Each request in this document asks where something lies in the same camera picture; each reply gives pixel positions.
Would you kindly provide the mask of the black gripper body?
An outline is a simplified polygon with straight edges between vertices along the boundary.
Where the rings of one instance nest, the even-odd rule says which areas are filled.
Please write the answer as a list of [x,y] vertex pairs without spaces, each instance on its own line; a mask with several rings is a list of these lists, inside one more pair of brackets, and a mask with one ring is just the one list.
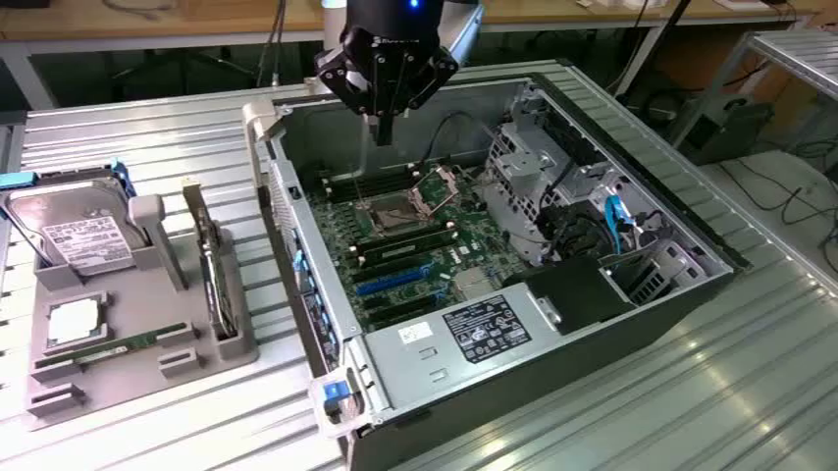
[[437,28],[441,1],[349,1],[340,46],[384,108],[384,55],[397,47],[442,47]]

